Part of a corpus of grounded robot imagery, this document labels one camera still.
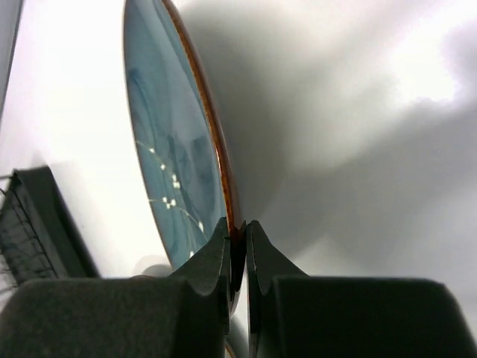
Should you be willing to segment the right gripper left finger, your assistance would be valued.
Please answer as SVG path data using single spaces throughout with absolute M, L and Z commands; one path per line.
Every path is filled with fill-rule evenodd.
M 32 280 L 1 312 L 3 357 L 223 357 L 230 244 L 209 242 L 166 277 Z

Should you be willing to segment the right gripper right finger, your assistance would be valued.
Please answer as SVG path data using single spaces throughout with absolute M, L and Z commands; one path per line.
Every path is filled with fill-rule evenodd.
M 252 357 L 474 357 L 476 342 L 442 283 L 310 276 L 246 229 Z

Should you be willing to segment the teal plate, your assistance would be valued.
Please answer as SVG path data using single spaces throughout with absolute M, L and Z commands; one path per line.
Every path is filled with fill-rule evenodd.
M 151 212 L 174 269 L 241 213 L 211 91 L 171 1 L 127 1 L 124 70 L 136 153 Z

